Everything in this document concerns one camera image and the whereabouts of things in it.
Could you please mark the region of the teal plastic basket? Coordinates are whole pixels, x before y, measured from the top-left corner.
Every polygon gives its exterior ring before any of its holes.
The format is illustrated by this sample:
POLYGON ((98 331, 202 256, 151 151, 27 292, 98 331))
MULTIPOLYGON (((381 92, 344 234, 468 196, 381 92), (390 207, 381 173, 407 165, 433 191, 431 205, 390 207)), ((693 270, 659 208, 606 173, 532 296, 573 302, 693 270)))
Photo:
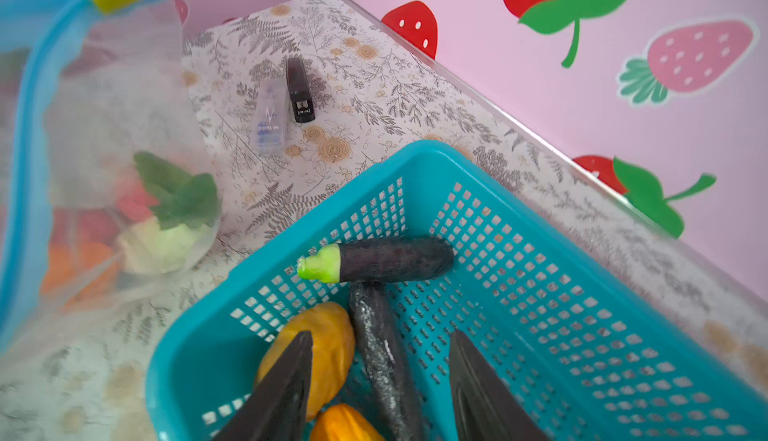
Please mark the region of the teal plastic basket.
POLYGON ((445 275, 387 296, 426 435, 453 440, 451 333, 463 331, 553 440, 763 440, 767 402, 452 147, 422 140, 369 168, 236 266, 184 312, 150 362, 162 440, 210 440, 245 404, 284 325, 345 284, 302 280, 325 245, 448 240, 445 275))

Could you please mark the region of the red toy pepper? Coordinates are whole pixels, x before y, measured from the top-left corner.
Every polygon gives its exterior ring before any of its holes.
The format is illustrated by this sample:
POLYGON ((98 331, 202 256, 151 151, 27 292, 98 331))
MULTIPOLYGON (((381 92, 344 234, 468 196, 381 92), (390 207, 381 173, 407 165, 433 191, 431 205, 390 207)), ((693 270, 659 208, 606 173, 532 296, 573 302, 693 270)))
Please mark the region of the red toy pepper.
POLYGON ((148 193, 140 180, 129 180, 117 188, 117 210, 132 222, 142 222, 153 216, 152 207, 159 201, 148 193))

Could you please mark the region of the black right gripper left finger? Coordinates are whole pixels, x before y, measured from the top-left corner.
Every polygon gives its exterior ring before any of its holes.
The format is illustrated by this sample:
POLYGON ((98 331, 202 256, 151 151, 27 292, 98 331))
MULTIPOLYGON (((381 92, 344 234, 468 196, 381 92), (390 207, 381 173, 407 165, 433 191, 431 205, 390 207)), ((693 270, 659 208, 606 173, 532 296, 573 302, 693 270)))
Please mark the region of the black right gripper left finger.
POLYGON ((218 441, 300 440, 306 424, 312 361, 312 334, 302 331, 214 438, 218 441))

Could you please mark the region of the clear zip top bag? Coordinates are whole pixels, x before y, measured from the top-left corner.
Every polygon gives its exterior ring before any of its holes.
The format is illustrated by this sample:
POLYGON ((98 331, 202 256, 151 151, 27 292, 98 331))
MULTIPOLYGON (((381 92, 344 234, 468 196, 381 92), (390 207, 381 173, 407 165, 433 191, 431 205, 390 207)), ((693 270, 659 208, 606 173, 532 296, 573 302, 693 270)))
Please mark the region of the clear zip top bag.
POLYGON ((1 1, 1 360, 92 328, 191 268, 122 269, 117 237, 139 222, 116 208, 149 151, 213 174, 181 66, 174 0, 1 1), (120 263, 104 301, 65 304, 88 281, 39 293, 50 244, 101 242, 120 263))

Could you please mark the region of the green leafy vegetable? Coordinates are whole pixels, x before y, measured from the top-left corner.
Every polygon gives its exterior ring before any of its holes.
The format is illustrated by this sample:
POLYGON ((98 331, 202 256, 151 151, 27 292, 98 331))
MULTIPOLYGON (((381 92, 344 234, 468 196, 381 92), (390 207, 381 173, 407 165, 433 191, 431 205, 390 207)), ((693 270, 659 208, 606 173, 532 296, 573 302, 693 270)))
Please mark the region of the green leafy vegetable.
POLYGON ((133 160, 144 189, 158 201, 150 210, 161 230, 212 227, 217 222, 221 201, 212 174, 190 174, 149 151, 136 152, 133 160))

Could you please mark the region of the orange toy fruit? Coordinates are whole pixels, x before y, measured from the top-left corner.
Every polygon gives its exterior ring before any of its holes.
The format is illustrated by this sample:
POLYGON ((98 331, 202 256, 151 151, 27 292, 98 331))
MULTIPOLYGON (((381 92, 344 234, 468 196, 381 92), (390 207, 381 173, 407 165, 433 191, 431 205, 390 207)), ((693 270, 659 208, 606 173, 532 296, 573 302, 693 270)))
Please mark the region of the orange toy fruit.
POLYGON ((116 290, 120 263, 112 247, 101 242, 75 244, 50 244, 48 271, 39 293, 48 296, 62 289, 71 290, 88 281, 66 304, 65 310, 75 310, 77 305, 101 302, 116 290))

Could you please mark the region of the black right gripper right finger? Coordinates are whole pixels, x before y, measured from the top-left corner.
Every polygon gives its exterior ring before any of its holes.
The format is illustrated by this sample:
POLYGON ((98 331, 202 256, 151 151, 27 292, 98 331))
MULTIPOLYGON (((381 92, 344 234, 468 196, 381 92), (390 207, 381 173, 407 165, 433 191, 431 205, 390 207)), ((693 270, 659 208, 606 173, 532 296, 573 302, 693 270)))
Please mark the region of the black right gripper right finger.
POLYGON ((449 379, 459 440, 549 439, 461 330, 450 336, 449 379))

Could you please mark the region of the long dark eggplant toy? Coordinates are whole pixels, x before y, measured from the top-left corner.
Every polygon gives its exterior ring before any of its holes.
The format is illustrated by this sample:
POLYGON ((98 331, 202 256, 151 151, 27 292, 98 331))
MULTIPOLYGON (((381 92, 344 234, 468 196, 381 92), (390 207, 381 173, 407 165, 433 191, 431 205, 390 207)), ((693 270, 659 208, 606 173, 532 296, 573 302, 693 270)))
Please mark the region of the long dark eggplant toy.
POLYGON ((386 289, 379 283, 351 284, 349 310, 382 419, 395 440, 424 440, 420 400, 386 289))

